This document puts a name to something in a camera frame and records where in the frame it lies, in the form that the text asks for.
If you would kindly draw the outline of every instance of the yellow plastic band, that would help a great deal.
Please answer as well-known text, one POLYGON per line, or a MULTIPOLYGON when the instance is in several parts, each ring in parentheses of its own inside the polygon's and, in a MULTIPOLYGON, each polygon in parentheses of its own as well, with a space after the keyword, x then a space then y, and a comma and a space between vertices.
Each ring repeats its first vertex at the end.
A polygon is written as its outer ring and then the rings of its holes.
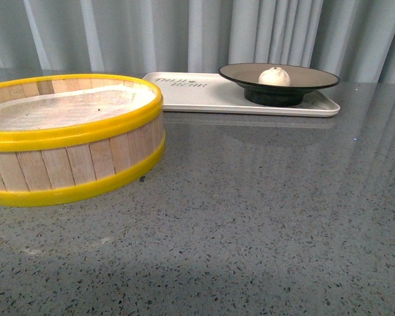
POLYGON ((103 140, 143 126, 155 119, 163 111, 163 95, 161 90, 155 84, 139 78, 127 76, 109 74, 65 74, 0 82, 0 88, 47 80, 78 78, 112 79, 137 82, 150 87, 156 93, 156 96, 152 102, 135 111, 105 120, 61 128, 48 128, 44 130, 16 132, 0 131, 0 151, 42 150, 103 140))
POLYGON ((159 147, 146 159, 114 176, 54 190, 42 191, 0 191, 0 205, 37 207, 56 205, 92 198, 124 186, 151 170, 162 158, 165 148, 165 134, 159 147))

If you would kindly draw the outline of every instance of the black plate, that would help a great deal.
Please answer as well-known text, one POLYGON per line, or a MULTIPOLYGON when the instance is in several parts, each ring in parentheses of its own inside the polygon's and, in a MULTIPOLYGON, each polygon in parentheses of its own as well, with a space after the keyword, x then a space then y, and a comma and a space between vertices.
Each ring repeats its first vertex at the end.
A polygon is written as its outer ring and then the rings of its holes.
POLYGON ((260 105, 291 107, 300 104, 303 96, 315 90, 336 86, 339 77, 329 72, 290 65, 278 64, 233 64, 219 69, 218 73, 244 88, 244 97, 260 105), (260 74, 271 67, 281 67, 289 75, 291 86, 260 84, 260 74))

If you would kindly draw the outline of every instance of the steamer basket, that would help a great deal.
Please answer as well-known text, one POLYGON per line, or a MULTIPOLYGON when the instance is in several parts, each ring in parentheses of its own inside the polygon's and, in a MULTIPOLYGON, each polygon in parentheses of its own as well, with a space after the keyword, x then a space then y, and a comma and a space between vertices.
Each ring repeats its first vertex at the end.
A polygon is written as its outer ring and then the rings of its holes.
POLYGON ((0 130, 0 205, 44 206, 91 198, 141 177, 160 160, 165 146, 163 97, 145 80, 73 74, 2 82, 0 106, 109 86, 155 97, 130 112, 91 122, 0 130))

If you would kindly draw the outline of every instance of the rectangular tray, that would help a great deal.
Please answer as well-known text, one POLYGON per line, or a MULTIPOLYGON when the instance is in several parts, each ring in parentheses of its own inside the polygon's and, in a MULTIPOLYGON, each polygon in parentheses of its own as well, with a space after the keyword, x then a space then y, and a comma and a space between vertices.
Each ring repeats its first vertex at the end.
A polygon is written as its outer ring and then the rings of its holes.
POLYGON ((153 82, 164 96, 164 111, 332 117, 340 106, 321 92, 304 96, 293 107, 266 107, 244 98, 244 89, 219 74, 151 72, 144 80, 153 82))

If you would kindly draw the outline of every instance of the steamed bun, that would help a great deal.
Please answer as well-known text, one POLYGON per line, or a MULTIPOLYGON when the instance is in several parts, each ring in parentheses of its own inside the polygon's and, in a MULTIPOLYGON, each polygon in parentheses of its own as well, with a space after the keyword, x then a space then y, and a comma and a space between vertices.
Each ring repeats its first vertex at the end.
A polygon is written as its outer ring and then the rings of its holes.
POLYGON ((270 86, 288 87, 291 84, 291 79, 284 69, 280 67, 272 67, 261 73, 259 76, 259 83, 268 84, 270 86))

